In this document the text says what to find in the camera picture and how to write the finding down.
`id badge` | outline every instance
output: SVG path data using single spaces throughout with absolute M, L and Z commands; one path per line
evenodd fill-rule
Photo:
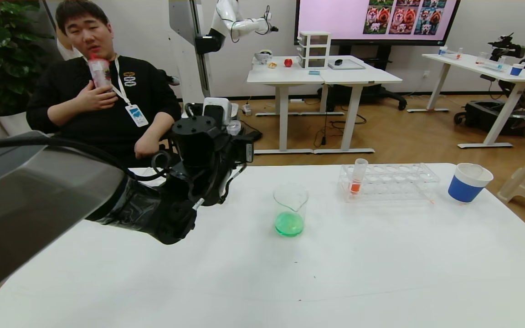
M 144 127 L 149 124 L 147 118 L 145 118 L 143 112 L 139 109 L 139 106 L 130 105 L 126 106 L 125 109 L 129 113 L 135 124 L 137 124 L 137 127 Z

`man's hand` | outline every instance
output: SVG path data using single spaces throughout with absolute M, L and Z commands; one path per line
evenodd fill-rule
M 158 151 L 159 138 L 155 138 L 148 133 L 145 133 L 135 143 L 135 158 L 137 159 L 152 156 Z
M 117 94 L 114 92 L 105 92 L 112 88 L 112 86 L 106 86 L 94 89 L 94 83 L 89 81 L 88 85 L 80 91 L 73 101 L 84 112 L 111 108 L 118 100 Z

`table leg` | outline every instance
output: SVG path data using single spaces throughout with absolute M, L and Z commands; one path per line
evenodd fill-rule
M 360 97 L 362 96 L 362 85 L 354 85 L 352 87 L 352 97 L 350 98 L 350 106 L 348 107 L 348 118 L 345 121 L 344 137 L 341 141 L 340 149 L 317 149 L 315 154 L 329 154 L 329 153 L 373 153 L 371 148 L 354 148 L 350 149 L 352 143 L 352 135 L 354 134 L 354 127 L 356 123 L 356 114 L 358 114 L 358 107 L 360 106 Z
M 524 93 L 525 83 L 517 83 L 510 94 L 508 101 L 504 104 L 504 108 L 499 113 L 498 118 L 495 120 L 494 126 L 489 131 L 487 137 L 483 143 L 460 143 L 459 148 L 488 148 L 488 147 L 513 147 L 511 143 L 496 143 L 496 139 L 506 122 L 510 118 L 514 108 L 516 107 L 521 95 Z
M 277 109 L 279 110 L 279 150 L 260 149 L 255 154 L 313 154 L 311 149 L 287 149 L 287 127 L 289 118 L 289 86 L 277 87 Z
M 289 87 L 278 87 L 279 93 L 279 151 L 287 151 L 287 123 L 289 119 Z
M 319 107 L 319 112 L 321 114 L 325 114 L 325 110 L 327 109 L 327 93 L 329 92 L 329 85 L 323 84 L 323 88 L 321 89 L 321 106 Z
M 441 75 L 439 77 L 439 81 L 437 81 L 437 85 L 435 86 L 435 90 L 433 91 L 433 94 L 431 95 L 431 100 L 429 100 L 429 104 L 427 105 L 427 108 L 408 109 L 407 112 L 409 113 L 448 112 L 447 108 L 435 108 L 435 104 L 437 103 L 441 90 L 443 89 L 444 81 L 447 79 L 449 68 L 451 68 L 451 65 L 443 64 L 443 68 L 441 69 Z

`wooden floor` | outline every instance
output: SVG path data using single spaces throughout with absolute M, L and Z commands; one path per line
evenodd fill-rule
M 487 133 L 456 126 L 453 116 L 462 112 L 461 106 L 470 100 L 488 99 L 488 96 L 447 96 L 439 99 L 440 108 L 451 112 L 407 113 L 397 109 L 398 102 L 382 100 L 379 104 L 362 105 L 359 114 L 367 119 L 367 124 L 356 125 L 352 148 L 373 148 L 374 154 L 324 154 L 324 155 L 258 155 L 254 165 L 309 165 L 309 164 L 352 164 L 356 158 L 366 158 L 377 163 L 461 163 L 480 164 L 494 174 L 494 181 L 488 189 L 494 195 L 504 182 L 517 169 L 525 165 L 525 138 L 500 137 L 502 142 L 512 143 L 514 148 L 460 149 L 459 143 L 481 143 Z M 425 108 L 429 96 L 408 97 L 407 108 Z M 273 112 L 273 100 L 254 100 L 250 102 L 252 112 Z M 317 99 L 307 103 L 290 104 L 294 112 L 319 110 Z M 345 117 L 328 117 L 329 121 L 344 120 Z M 256 149 L 278 149 L 279 119 L 277 117 L 257 118 L 254 114 L 244 121 L 259 129 L 263 138 L 255 145 Z M 312 148 L 317 131 L 323 128 L 323 116 L 289 117 L 288 147 Z M 336 129 L 327 130 L 327 145 L 323 148 L 339 148 L 341 137 Z M 317 144 L 321 142 L 320 133 Z M 515 197 L 508 207 L 525 222 L 525 199 Z

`blue cup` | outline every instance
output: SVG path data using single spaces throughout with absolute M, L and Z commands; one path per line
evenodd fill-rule
M 510 75 L 513 75 L 515 77 L 519 77 L 522 69 L 524 69 L 524 65 L 523 64 L 514 64 L 512 66 L 512 71 L 510 72 Z
M 483 166 L 460 163 L 448 187 L 448 194 L 461 203 L 471 203 L 492 180 L 494 175 Z

